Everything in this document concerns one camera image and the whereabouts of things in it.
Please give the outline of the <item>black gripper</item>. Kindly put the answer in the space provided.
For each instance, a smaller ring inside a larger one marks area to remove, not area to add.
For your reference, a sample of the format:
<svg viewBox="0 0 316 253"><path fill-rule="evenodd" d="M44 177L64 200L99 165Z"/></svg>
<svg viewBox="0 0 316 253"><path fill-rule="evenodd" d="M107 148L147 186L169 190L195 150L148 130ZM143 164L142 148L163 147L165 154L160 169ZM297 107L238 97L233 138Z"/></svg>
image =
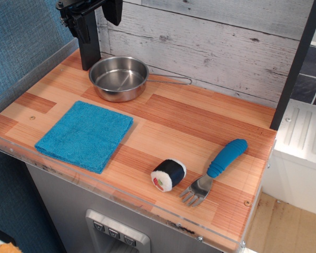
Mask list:
<svg viewBox="0 0 316 253"><path fill-rule="evenodd" d="M118 26L122 18L122 0L62 0L55 4L57 10L67 13L66 26L72 35L84 44L91 41L85 16L101 6L106 20Z"/></svg>

